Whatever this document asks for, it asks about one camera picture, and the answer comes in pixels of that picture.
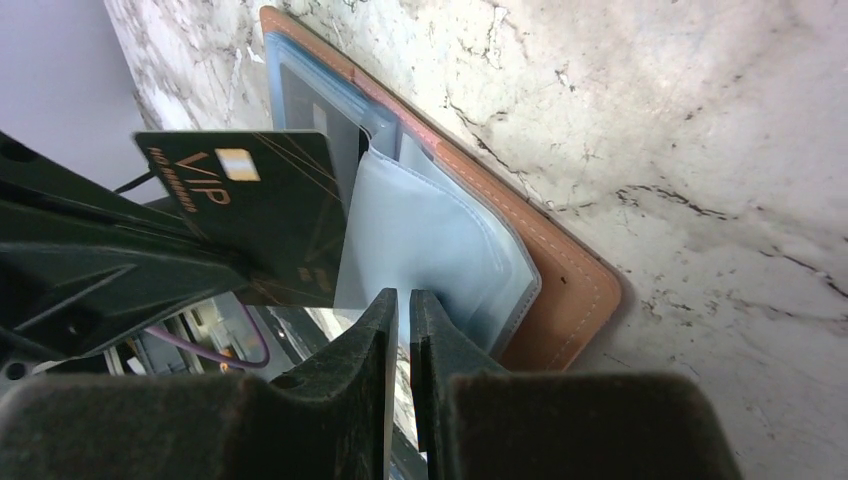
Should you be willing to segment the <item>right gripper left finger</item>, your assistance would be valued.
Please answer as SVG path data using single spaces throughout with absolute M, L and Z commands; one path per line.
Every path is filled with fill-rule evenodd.
M 48 375 L 1 401 L 5 479 L 385 479 L 397 293 L 272 381 Z

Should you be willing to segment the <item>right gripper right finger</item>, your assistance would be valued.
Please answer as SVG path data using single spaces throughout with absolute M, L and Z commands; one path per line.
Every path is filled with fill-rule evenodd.
M 702 391 L 673 374 L 513 373 L 410 296 L 411 388 L 432 479 L 737 479 Z

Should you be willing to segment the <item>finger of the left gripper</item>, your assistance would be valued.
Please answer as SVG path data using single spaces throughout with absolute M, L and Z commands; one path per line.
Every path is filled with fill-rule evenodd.
M 1 244 L 52 242 L 87 227 L 197 246 L 198 238 L 167 213 L 139 205 L 1 134 Z
M 37 359 L 79 357 L 246 284 L 205 252 L 6 242 L 1 338 Z

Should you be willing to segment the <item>black VIP credit card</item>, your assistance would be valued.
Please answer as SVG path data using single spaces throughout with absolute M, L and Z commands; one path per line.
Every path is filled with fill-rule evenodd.
M 133 140 L 203 241 L 246 264 L 259 304 L 329 308 L 345 238 L 317 131 L 146 131 Z

